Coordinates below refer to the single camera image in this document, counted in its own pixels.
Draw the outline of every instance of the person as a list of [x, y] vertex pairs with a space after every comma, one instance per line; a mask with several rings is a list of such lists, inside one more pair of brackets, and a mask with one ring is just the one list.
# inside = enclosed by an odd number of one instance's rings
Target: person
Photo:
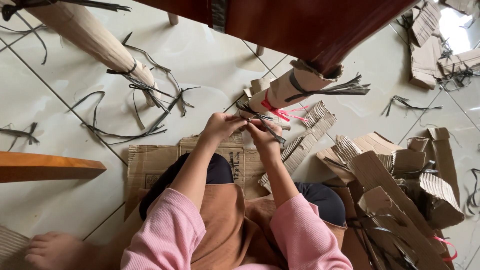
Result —
[[[215, 154], [239, 128], [252, 135], [273, 200], [244, 201], [229, 163]], [[292, 181], [260, 120], [214, 113], [192, 152], [165, 171], [109, 244], [50, 232], [33, 237], [25, 259], [40, 270], [351, 270], [331, 231], [344, 223], [334, 191]]]

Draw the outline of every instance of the bare foot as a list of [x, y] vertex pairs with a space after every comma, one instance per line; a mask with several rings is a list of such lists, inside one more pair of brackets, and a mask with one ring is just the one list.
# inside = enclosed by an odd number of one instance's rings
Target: bare foot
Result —
[[100, 248], [66, 233], [49, 232], [32, 238], [25, 260], [39, 270], [93, 269]]

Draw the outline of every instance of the tile floor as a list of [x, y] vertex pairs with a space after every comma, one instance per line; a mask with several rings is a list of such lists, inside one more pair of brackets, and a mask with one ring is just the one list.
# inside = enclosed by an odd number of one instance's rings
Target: tile floor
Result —
[[[180, 107], [174, 108], [164, 121], [168, 128], [166, 133], [138, 139], [134, 144], [174, 145], [184, 136], [197, 134], [211, 113], [234, 112], [232, 104], [245, 98], [242, 89], [251, 80], [278, 77], [290, 69], [291, 56], [265, 49], [264, 55], [256, 57], [256, 45], [250, 42], [217, 33], [185, 18], [180, 18], [180, 23], [171, 27], [163, 11], [130, 0], [118, 2], [132, 7], [132, 12], [90, 10], [120, 40], [133, 31], [128, 44], [148, 51], [158, 63], [170, 68], [181, 87], [201, 86], [185, 93], [185, 100], [195, 106], [187, 108], [185, 117], [181, 117]], [[20, 14], [33, 27], [40, 25], [28, 13]], [[468, 24], [468, 18], [450, 9], [442, 10], [442, 15], [446, 21], [442, 23], [442, 32], [454, 36], [456, 52], [478, 47], [479, 24], [470, 29], [457, 25], [452, 28], [448, 18], [462, 25]], [[0, 25], [14, 30], [28, 29], [15, 16]], [[106, 95], [98, 106], [97, 126], [110, 133], [139, 134], [141, 129], [134, 116], [132, 91], [124, 78], [106, 74], [104, 65], [56, 33], [41, 29], [38, 34], [48, 49], [45, 65], [41, 64], [45, 52], [34, 34], [15, 34], [0, 29], [0, 126], [11, 123], [12, 128], [23, 130], [32, 122], [39, 123], [34, 136], [40, 144], [28, 145], [21, 138], [12, 150], [99, 160], [108, 170], [90, 181], [2, 184], [0, 224], [27, 236], [57, 230], [93, 243], [106, 243], [122, 223], [128, 143], [107, 146], [105, 142], [118, 140], [98, 139], [82, 126], [82, 123], [92, 123], [98, 97], [91, 97], [73, 111], [69, 108], [86, 94], [103, 90]], [[332, 138], [337, 134], [357, 137], [377, 131], [405, 146], [406, 138], [421, 134], [431, 124], [447, 127], [458, 141], [452, 136], [450, 143], [461, 200], [465, 201], [474, 183], [469, 169], [478, 168], [480, 161], [480, 80], [473, 79], [469, 87], [453, 92], [427, 91], [410, 85], [405, 37], [404, 30], [392, 23], [343, 61], [345, 72], [339, 83], [360, 72], [362, 81], [372, 84], [368, 95], [312, 96], [292, 106], [313, 105], [323, 100], [338, 119], [292, 175], [295, 181], [319, 182], [333, 176], [314, 153], [332, 146]], [[149, 65], [143, 54], [131, 53]], [[154, 71], [154, 77], [164, 91], [175, 92], [164, 74]], [[393, 95], [409, 98], [413, 105], [443, 105], [444, 108], [422, 113], [394, 105], [388, 118], [380, 116]], [[147, 126], [161, 113], [160, 109], [143, 105], [144, 97], [140, 94], [136, 102], [141, 104], [140, 117]], [[292, 130], [284, 133], [289, 141], [305, 129], [296, 120], [291, 123]], [[11, 142], [11, 137], [0, 134], [1, 150], [7, 150]], [[252, 146], [247, 136], [245, 143]], [[457, 269], [477, 269], [475, 266], [480, 265], [478, 219], [478, 216], [468, 217], [444, 232], [458, 250]]]

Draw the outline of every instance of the pink raffia ribbon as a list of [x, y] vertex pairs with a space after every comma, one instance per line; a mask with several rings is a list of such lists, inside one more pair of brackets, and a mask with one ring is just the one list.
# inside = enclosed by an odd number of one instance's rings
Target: pink raffia ribbon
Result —
[[287, 122], [290, 122], [290, 119], [288, 119], [287, 116], [300, 119], [304, 122], [308, 121], [308, 119], [305, 119], [303, 117], [289, 114], [289, 112], [302, 110], [302, 109], [308, 108], [308, 106], [301, 107], [301, 108], [298, 108], [298, 109], [293, 109], [293, 110], [280, 110], [280, 109], [274, 108], [272, 105], [270, 105], [270, 102], [268, 102], [267, 95], [268, 95], [268, 89], [265, 91], [265, 100], [262, 100], [262, 102], [260, 104], [262, 104], [265, 108], [267, 108], [267, 110], [269, 112], [273, 113], [274, 115], [280, 117], [281, 119], [283, 119]]
[[[444, 243], [447, 244], [447, 245], [453, 246], [452, 243], [450, 243], [450, 242], [448, 242], [448, 241], [446, 241], [445, 239], [442, 239], [442, 238], [440, 238], [440, 237], [434, 236], [434, 237], [432, 237], [432, 238], [433, 238], [433, 239], [436, 239], [436, 240], [438, 240], [438, 241], [440, 241], [440, 242], [444, 242]], [[443, 258], [443, 260], [444, 260], [444, 261], [452, 261], [452, 260], [454, 260], [457, 256], [458, 256], [458, 253], [456, 252], [456, 248], [455, 248], [455, 254], [454, 254], [453, 256], [451, 256], [450, 258]]]

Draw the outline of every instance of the wooden chair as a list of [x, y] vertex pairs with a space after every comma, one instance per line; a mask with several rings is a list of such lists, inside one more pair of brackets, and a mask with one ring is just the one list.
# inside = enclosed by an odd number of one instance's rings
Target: wooden chair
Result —
[[106, 170], [94, 160], [0, 151], [0, 183], [93, 179]]

